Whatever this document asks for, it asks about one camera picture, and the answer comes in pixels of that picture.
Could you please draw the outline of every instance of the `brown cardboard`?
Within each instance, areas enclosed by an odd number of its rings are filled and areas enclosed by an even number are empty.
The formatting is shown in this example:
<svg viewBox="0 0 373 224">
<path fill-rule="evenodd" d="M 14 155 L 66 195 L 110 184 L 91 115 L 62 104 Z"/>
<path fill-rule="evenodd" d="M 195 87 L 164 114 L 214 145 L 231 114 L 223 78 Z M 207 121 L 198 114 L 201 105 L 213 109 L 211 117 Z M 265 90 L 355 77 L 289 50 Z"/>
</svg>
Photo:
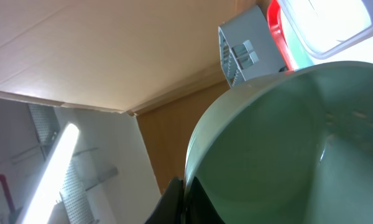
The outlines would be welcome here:
<svg viewBox="0 0 373 224">
<path fill-rule="evenodd" d="M 218 25 L 235 7 L 232 0 L 0 0 L 0 93 L 130 110 L 218 62 Z"/>
</svg>

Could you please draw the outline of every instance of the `plastic container lid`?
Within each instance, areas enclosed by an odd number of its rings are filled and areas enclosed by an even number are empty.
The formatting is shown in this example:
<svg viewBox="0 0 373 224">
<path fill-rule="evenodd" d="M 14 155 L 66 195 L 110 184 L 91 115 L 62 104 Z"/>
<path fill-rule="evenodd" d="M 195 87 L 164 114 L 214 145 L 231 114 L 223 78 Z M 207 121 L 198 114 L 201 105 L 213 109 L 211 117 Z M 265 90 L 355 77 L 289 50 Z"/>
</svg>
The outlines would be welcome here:
<svg viewBox="0 0 373 224">
<path fill-rule="evenodd" d="M 373 0 L 278 0 L 306 51 L 326 59 L 373 36 Z"/>
</svg>

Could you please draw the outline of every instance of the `fluorescent light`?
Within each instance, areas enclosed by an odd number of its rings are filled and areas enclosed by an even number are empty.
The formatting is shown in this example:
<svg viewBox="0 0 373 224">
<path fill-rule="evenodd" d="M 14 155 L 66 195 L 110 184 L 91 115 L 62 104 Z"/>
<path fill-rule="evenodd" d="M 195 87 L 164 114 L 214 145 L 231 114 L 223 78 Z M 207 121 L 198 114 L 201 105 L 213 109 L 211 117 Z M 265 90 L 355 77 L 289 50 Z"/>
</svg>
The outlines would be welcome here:
<svg viewBox="0 0 373 224">
<path fill-rule="evenodd" d="M 56 204 L 58 192 L 65 179 L 73 151 L 79 136 L 79 129 L 68 123 L 45 168 L 39 185 L 28 207 L 24 208 L 17 223 L 47 223 Z"/>
</svg>

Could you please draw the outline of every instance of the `teal object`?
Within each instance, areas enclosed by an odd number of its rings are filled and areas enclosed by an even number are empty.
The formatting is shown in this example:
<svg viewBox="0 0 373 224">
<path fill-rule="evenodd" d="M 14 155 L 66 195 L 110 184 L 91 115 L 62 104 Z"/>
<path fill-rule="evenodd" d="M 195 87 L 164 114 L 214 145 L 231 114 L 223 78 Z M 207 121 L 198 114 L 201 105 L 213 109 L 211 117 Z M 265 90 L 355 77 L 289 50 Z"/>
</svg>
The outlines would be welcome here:
<svg viewBox="0 0 373 224">
<path fill-rule="evenodd" d="M 225 223 L 373 223 L 373 64 L 315 65 L 227 91 L 192 134 L 186 199 L 194 177 Z"/>
</svg>

